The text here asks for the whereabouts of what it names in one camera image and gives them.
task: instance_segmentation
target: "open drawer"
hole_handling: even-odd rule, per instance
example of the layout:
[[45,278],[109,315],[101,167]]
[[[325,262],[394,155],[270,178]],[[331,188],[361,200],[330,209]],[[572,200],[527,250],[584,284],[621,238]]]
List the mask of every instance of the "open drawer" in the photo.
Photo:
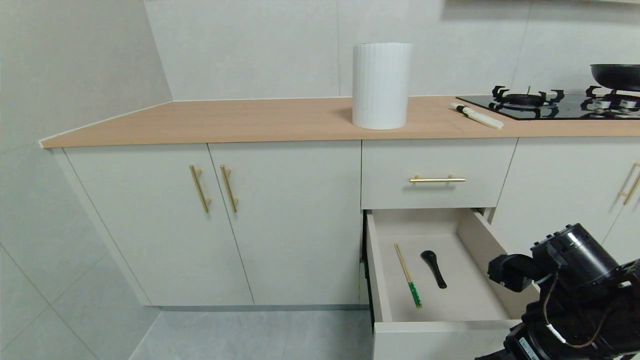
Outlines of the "open drawer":
[[[471,209],[373,210],[366,222],[374,360],[473,360],[498,351],[526,305],[538,300],[533,286],[513,293],[486,276],[489,261],[506,252],[489,223]],[[436,253],[446,289],[420,257],[425,250]]]

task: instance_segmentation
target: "chopsticks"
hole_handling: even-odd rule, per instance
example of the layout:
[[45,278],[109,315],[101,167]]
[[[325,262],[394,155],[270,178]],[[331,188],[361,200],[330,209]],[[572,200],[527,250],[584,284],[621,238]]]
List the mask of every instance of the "chopsticks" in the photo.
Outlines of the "chopsticks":
[[418,296],[418,290],[415,289],[415,285],[413,284],[413,280],[411,279],[411,274],[409,274],[409,270],[407,270],[406,268],[402,252],[400,251],[400,246],[398,244],[394,244],[394,246],[396,247],[398,259],[400,259],[400,265],[402,265],[402,270],[404,271],[404,277],[406,278],[406,282],[409,284],[409,290],[411,290],[411,296],[413,297],[415,307],[422,307],[422,302],[420,301],[420,297]]

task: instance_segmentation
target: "tile floor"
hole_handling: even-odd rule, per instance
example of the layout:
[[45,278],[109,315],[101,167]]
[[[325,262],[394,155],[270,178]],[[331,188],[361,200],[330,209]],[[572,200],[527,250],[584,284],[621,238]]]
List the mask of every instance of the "tile floor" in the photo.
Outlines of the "tile floor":
[[163,311],[130,360],[370,360],[369,311]]

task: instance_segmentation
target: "baseboard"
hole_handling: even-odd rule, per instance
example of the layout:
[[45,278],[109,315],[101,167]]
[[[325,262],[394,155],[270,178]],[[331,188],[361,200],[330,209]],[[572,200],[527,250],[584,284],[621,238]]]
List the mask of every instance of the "baseboard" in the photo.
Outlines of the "baseboard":
[[242,305],[242,306],[160,306],[162,311],[316,311],[368,310],[369,305]]

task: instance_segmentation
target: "green chopstick handle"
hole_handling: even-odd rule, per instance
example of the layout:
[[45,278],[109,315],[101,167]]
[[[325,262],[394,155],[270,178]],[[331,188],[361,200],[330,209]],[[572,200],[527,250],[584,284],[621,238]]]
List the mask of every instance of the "green chopstick handle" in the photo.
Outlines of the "green chopstick handle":
[[413,302],[415,302],[415,307],[422,307],[422,302],[420,301],[418,290],[415,289],[415,285],[412,282],[409,282],[409,289],[411,289],[411,295],[413,296]]

